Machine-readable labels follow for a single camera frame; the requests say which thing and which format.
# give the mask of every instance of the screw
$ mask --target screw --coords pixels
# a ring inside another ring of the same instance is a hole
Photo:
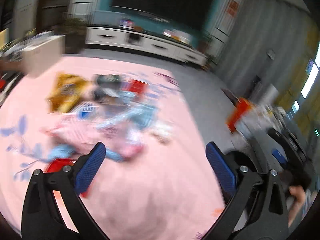
[[[242,165],[242,166],[240,167],[240,170],[241,170],[242,172],[246,173],[246,172],[248,172],[249,169],[248,169],[247,166]]]
[[[70,165],[66,165],[66,166],[64,166],[64,167],[62,168],[62,170],[63,170],[64,172],[68,172],[68,171],[71,170],[71,166],[70,166]]]
[[[41,169],[36,169],[33,174],[38,176],[41,173]]]
[[[276,170],[273,170],[273,169],[270,171],[270,173],[271,173],[272,176],[277,176],[278,175],[278,172]]]

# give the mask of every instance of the gray curtain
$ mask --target gray curtain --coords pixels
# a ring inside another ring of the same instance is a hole
[[[216,75],[243,96],[253,78],[263,90],[273,84],[282,92],[301,54],[311,19],[307,12],[280,0],[245,0],[230,39],[217,65]],[[268,51],[274,51],[271,60]]]

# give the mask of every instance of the cabinet drawer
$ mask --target cabinet drawer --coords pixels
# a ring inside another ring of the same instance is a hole
[[[101,44],[124,44],[125,32],[105,29],[87,29],[87,41],[101,42]]]
[[[199,65],[203,65],[205,63],[205,56],[194,53],[190,50],[186,49],[177,49],[177,56],[184,61],[190,61]]]
[[[175,54],[176,46],[152,39],[146,39],[143,47],[148,52],[159,54],[166,57],[173,57]]]

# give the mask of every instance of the person's hand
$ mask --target person's hand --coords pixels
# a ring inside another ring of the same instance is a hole
[[[296,198],[288,212],[288,225],[290,227],[306,201],[306,193],[301,186],[291,186],[289,192]]]

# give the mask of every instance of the pink table surface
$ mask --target pink table surface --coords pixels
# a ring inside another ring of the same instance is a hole
[[[122,74],[150,84],[146,98],[158,118],[173,123],[172,141],[160,144],[148,130],[146,150],[128,163],[105,159],[84,205],[112,239],[199,239],[224,208],[220,187],[184,96],[169,71],[122,61],[63,57],[36,79],[26,76],[0,109],[0,211],[18,231],[32,172],[45,169],[52,141],[42,127],[59,119],[45,98],[57,71],[81,75]],[[66,225],[75,230],[57,196]]]

